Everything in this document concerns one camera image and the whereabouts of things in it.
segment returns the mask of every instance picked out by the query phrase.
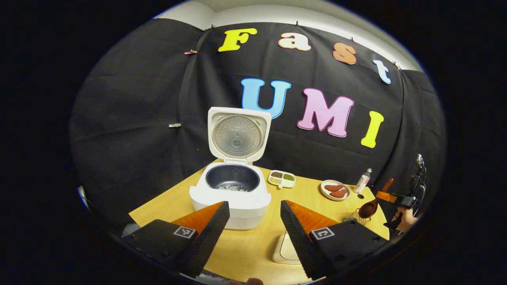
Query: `table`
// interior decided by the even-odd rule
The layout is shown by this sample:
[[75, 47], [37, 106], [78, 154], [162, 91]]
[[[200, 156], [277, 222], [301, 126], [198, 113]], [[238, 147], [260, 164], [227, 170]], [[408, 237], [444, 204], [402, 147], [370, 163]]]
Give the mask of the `table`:
[[[141, 227], [160, 219], [171, 222], [194, 212], [189, 196], [190, 186], [195, 186], [206, 167], [186, 178], [171, 189], [132, 211], [130, 216]], [[266, 180], [271, 170], [259, 167]], [[337, 222], [343, 221], [355, 209], [375, 199], [371, 190], [365, 187], [361, 194], [364, 199], [351, 193], [343, 201], [327, 199], [320, 191], [319, 180], [296, 177], [293, 188], [277, 189], [267, 184], [271, 193], [271, 203], [266, 215], [258, 227], [250, 230], [224, 229], [204, 269], [218, 275], [245, 282], [250, 277], [261, 279], [264, 284], [287, 285], [310, 282], [302, 265], [279, 264], [272, 261], [274, 249], [279, 237], [285, 234], [285, 226], [280, 218], [280, 202], [290, 200]], [[377, 212], [366, 227], [381, 237], [389, 239], [389, 229], [384, 212], [379, 206]]]

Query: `white bottle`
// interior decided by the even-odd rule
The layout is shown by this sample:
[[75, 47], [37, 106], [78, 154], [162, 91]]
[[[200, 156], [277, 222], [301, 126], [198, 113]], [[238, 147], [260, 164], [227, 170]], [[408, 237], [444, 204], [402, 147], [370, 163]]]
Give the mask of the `white bottle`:
[[361, 178], [359, 179], [359, 182], [357, 182], [357, 184], [354, 188], [355, 194], [361, 193], [363, 188], [366, 186], [366, 183], [368, 183], [368, 181], [370, 181], [371, 173], [372, 173], [372, 169], [368, 168], [368, 170], [361, 176]]

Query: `white plate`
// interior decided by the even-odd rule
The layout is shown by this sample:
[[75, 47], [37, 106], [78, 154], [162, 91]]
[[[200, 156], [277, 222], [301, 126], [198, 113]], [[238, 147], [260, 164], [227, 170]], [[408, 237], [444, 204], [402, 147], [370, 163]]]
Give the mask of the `white plate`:
[[[343, 196], [343, 198], [336, 198], [336, 197], [333, 197], [331, 196], [331, 191], [329, 190], [326, 190], [324, 188], [324, 186], [326, 185], [342, 185], [343, 186], [343, 189], [345, 189], [347, 191], [347, 193], [345, 193], [345, 196]], [[338, 181], [335, 181], [335, 180], [324, 180], [322, 181], [322, 183], [320, 184], [320, 190], [322, 191], [322, 193], [324, 194], [325, 197], [331, 199], [331, 200], [334, 200], [334, 201], [343, 201], [345, 199], [348, 198], [348, 196], [350, 196], [350, 189], [348, 189], [348, 187], [341, 183], [341, 182], [338, 182]]]

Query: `wooden spoon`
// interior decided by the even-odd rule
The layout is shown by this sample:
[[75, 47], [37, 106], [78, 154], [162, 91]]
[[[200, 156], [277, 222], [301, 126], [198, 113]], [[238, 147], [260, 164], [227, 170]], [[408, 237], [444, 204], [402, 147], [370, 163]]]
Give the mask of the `wooden spoon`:
[[[385, 192], [387, 191], [387, 189], [389, 189], [389, 187], [391, 187], [391, 184], [392, 182], [394, 181], [393, 178], [390, 178], [386, 184], [384, 185], [384, 188], [382, 188], [382, 192]], [[377, 208], [378, 208], [378, 205], [379, 205], [379, 201], [377, 198], [375, 198], [375, 200], [371, 201], [371, 202], [368, 202], [366, 204], [364, 204], [363, 206], [361, 206], [361, 208], [359, 208], [359, 217], [363, 218], [363, 219], [367, 219], [371, 216], [373, 216], [373, 214], [375, 214], [375, 212], [377, 211]]]

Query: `black inner pot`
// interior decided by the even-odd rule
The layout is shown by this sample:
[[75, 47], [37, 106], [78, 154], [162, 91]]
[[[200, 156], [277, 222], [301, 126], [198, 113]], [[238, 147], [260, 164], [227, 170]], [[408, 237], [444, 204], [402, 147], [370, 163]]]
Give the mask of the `black inner pot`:
[[261, 179], [252, 169], [238, 164], [222, 164], [213, 167], [206, 174], [206, 182], [211, 188], [250, 192]]

